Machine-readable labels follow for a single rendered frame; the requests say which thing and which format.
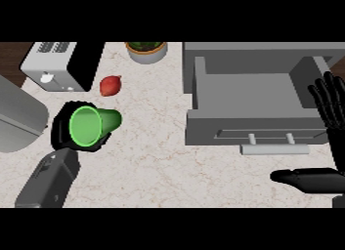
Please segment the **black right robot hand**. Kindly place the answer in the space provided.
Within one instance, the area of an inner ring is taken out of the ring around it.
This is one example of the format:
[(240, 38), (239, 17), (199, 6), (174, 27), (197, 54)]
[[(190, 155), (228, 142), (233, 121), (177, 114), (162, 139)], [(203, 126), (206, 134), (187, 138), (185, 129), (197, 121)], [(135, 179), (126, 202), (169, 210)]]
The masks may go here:
[(308, 90), (326, 127), (335, 169), (277, 170), (270, 174), (270, 179), (304, 193), (345, 193), (345, 82), (328, 71)]

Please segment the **green cup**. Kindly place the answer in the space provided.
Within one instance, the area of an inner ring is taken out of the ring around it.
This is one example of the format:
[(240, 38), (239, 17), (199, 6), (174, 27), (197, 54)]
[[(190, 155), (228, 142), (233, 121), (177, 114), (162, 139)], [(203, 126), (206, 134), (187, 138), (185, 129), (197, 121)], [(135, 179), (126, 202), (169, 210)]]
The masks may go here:
[(70, 136), (79, 146), (94, 146), (122, 125), (122, 113), (116, 109), (85, 105), (76, 109), (70, 118)]

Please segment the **grey open drawer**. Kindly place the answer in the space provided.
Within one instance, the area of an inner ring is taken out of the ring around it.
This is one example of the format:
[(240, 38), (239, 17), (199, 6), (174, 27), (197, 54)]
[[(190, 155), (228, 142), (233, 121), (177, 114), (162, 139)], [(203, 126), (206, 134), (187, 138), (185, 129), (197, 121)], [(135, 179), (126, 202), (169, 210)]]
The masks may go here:
[(187, 113), (188, 146), (328, 142), (308, 86), (329, 71), (322, 57), (305, 57), (288, 73), (209, 74), (194, 63), (193, 109)]

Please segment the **grey cabinet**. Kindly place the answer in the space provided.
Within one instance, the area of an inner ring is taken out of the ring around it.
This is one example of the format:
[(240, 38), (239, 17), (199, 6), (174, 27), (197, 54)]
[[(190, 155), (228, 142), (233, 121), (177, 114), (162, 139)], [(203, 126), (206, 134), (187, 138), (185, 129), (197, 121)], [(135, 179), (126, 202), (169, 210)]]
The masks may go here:
[(288, 73), (299, 59), (322, 57), (333, 67), (345, 57), (345, 42), (184, 42), (184, 93), (193, 93), (196, 58), (209, 74)]

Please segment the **potted plant in grey pot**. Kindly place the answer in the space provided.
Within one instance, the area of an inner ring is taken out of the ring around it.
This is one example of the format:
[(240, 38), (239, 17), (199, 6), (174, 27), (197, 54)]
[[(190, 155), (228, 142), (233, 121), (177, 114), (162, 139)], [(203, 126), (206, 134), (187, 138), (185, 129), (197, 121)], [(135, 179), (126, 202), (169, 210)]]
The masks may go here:
[(132, 60), (140, 64), (157, 63), (168, 53), (168, 43), (162, 42), (147, 51), (137, 50), (131, 42), (126, 43), (128, 52)]

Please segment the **red sweet potato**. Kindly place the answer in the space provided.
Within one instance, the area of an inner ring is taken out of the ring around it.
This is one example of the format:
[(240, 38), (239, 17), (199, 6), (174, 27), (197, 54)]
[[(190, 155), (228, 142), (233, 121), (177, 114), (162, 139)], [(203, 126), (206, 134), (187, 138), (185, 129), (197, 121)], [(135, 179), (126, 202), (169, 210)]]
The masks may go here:
[(100, 81), (100, 94), (103, 97), (114, 96), (122, 88), (122, 76), (107, 76)]

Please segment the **white and black toaster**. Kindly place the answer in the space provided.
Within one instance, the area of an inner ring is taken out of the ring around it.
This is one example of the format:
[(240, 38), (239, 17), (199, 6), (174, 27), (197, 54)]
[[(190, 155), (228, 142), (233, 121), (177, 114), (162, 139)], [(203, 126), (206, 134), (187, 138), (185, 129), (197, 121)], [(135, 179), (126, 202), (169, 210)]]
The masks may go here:
[(88, 92), (104, 42), (34, 42), (20, 70), (48, 92)]

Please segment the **large grey rounded appliance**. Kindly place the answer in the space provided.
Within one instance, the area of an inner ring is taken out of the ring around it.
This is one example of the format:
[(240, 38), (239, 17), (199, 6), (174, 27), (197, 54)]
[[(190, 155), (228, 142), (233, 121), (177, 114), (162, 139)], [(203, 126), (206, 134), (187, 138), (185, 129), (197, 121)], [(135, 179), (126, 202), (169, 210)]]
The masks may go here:
[(45, 104), (0, 75), (0, 152), (26, 148), (48, 124)]

